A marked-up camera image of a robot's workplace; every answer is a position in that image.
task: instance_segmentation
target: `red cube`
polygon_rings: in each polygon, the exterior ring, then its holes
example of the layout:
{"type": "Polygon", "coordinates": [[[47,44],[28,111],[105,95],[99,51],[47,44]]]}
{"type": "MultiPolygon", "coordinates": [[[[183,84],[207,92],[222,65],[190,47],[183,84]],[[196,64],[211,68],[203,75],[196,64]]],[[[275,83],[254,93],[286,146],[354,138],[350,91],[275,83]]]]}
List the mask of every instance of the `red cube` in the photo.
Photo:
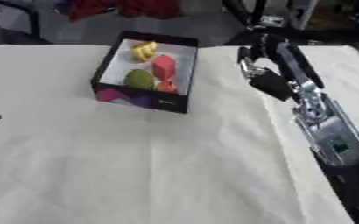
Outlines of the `red cube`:
{"type": "Polygon", "coordinates": [[[175,60],[161,55],[152,62],[153,75],[162,81],[171,79],[175,75],[175,60]]]}

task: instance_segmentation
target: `open box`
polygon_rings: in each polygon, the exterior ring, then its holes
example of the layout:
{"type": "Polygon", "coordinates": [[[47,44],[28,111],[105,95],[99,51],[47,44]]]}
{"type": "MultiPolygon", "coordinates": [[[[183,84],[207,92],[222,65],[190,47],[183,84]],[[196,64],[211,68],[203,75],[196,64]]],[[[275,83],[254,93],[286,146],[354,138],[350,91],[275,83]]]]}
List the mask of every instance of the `open box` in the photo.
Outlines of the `open box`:
{"type": "Polygon", "coordinates": [[[125,31],[99,66],[91,85],[99,101],[186,113],[197,52],[198,40],[194,38],[125,31]],[[145,41],[157,42],[156,54],[146,62],[136,61],[132,58],[130,49],[145,41]],[[152,73],[152,61],[160,55],[169,56],[176,61],[172,81],[178,89],[177,93],[124,85],[126,75],[133,69],[143,69],[152,73]]]}

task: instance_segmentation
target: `robotic hand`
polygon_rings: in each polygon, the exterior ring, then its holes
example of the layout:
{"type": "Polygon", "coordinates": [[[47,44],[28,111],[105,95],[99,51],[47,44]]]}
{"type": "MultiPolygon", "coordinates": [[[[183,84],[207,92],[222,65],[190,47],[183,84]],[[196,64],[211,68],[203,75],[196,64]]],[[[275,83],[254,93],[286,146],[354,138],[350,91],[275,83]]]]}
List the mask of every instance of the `robotic hand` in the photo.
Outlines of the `robotic hand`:
{"type": "Polygon", "coordinates": [[[359,131],[337,101],[323,92],[324,83],[301,50],[287,39],[264,35],[250,49],[240,47],[238,61],[250,85],[292,109],[321,169],[355,223],[359,223],[359,131]],[[267,58],[281,75],[254,62],[267,58]]]}

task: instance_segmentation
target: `table surface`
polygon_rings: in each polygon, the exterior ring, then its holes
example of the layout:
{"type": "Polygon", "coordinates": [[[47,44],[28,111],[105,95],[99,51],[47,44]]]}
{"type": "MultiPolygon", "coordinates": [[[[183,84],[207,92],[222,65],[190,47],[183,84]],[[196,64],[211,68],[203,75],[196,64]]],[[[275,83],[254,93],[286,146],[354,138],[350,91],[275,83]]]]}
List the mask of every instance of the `table surface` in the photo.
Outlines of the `table surface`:
{"type": "MultiPolygon", "coordinates": [[[[0,46],[0,223],[351,223],[235,47],[200,50],[187,115],[96,101],[108,49],[0,46]]],[[[359,127],[359,53],[303,50],[359,127]]]]}

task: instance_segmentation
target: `green fruit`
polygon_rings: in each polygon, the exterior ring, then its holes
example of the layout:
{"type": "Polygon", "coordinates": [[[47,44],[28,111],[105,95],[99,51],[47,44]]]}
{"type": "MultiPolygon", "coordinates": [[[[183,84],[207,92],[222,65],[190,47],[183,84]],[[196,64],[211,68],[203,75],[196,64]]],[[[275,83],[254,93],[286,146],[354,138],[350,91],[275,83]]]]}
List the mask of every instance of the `green fruit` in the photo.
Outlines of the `green fruit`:
{"type": "Polygon", "coordinates": [[[155,87],[152,75],[142,69],[135,69],[130,71],[126,75],[124,84],[130,88],[142,88],[150,90],[153,90],[155,87]]]}

